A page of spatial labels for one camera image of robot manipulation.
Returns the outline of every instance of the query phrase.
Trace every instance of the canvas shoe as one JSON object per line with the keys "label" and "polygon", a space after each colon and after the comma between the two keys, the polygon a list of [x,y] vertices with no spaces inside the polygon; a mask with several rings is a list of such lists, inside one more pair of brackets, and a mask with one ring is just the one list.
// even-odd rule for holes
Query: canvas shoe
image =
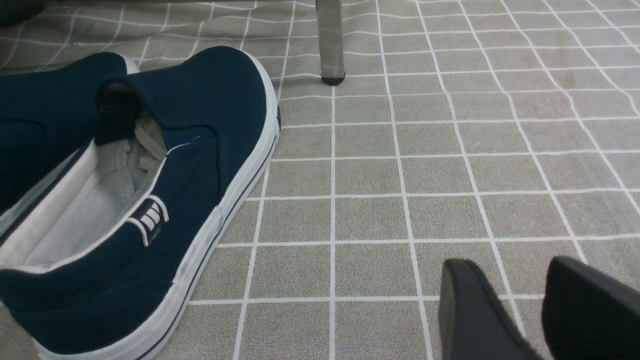
{"label": "canvas shoe", "polygon": [[95,141],[0,247],[0,299],[44,359],[156,355],[278,141],[267,72],[229,47],[97,98]]}
{"label": "canvas shoe", "polygon": [[136,72],[130,59],[99,53],[54,71],[0,76],[0,234],[95,135],[95,89]]}

